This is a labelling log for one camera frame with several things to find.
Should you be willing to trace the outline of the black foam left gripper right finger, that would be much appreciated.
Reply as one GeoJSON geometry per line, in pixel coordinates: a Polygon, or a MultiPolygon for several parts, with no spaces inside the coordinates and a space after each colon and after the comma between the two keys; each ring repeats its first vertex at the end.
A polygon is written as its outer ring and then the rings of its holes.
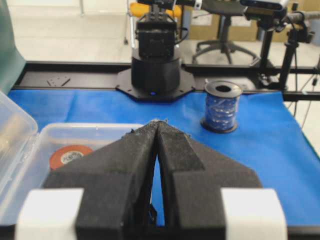
{"type": "Polygon", "coordinates": [[[176,240],[285,240],[276,191],[256,172],[157,123],[165,222],[176,240]]]}

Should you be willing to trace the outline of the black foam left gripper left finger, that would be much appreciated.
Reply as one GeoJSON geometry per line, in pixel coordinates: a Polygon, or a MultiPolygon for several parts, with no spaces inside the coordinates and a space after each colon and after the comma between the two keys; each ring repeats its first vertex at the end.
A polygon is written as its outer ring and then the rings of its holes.
{"type": "Polygon", "coordinates": [[[144,220],[150,202],[158,124],[53,170],[29,192],[15,225],[17,240],[122,240],[144,220]]]}

